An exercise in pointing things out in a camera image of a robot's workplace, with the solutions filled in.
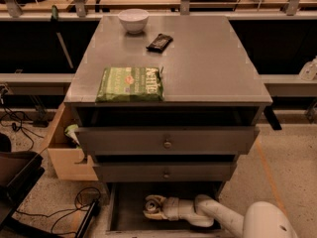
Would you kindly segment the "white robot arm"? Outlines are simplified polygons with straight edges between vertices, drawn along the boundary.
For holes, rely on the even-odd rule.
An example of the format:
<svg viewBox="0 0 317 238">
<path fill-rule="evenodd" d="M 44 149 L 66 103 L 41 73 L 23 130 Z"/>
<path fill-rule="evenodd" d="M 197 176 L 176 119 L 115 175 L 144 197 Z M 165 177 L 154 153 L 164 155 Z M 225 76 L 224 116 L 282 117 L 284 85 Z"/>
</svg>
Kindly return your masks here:
<svg viewBox="0 0 317 238">
<path fill-rule="evenodd" d="M 241 215 L 206 194 L 193 200 L 153 194 L 146 197 L 144 215 L 154 220 L 186 220 L 198 227 L 211 227 L 218 221 L 235 238 L 299 238 L 286 215 L 265 201 L 251 204 Z"/>
</svg>

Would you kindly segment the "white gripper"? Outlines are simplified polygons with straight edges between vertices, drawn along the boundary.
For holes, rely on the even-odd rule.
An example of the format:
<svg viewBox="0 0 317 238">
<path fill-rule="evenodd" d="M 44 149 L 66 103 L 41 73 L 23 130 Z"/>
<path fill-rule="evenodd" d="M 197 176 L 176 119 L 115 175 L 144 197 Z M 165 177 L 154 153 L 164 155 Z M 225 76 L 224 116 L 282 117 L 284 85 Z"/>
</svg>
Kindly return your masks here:
<svg viewBox="0 0 317 238">
<path fill-rule="evenodd" d="M 146 201 L 156 201 L 162 204 L 162 212 L 150 213 L 144 211 L 145 217 L 152 220 L 177 221 L 180 219 L 190 222 L 197 216 L 192 200 L 180 199 L 178 197 L 169 197 L 165 199 L 162 195 L 151 194 L 146 197 Z"/>
</svg>

